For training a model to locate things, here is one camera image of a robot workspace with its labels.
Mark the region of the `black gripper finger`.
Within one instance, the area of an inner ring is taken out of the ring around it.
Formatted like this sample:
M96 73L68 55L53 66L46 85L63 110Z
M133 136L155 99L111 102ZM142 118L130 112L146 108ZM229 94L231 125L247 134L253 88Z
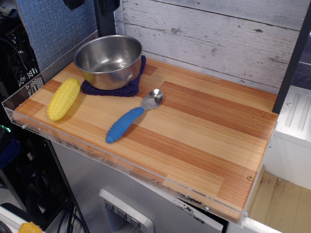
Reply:
M63 0L63 2L70 10L74 10L82 6L85 0Z
M116 11L120 6L120 0L99 0L99 8L102 16L107 16Z

